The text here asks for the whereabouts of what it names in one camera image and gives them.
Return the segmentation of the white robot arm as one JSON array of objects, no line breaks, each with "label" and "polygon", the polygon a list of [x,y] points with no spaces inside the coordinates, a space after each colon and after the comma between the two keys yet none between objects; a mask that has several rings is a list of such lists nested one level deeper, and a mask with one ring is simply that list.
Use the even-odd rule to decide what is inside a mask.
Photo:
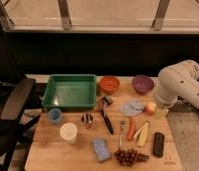
[{"label": "white robot arm", "polygon": [[171,108],[179,97],[199,110],[199,64],[184,60],[164,67],[158,74],[154,100],[158,107]]}]

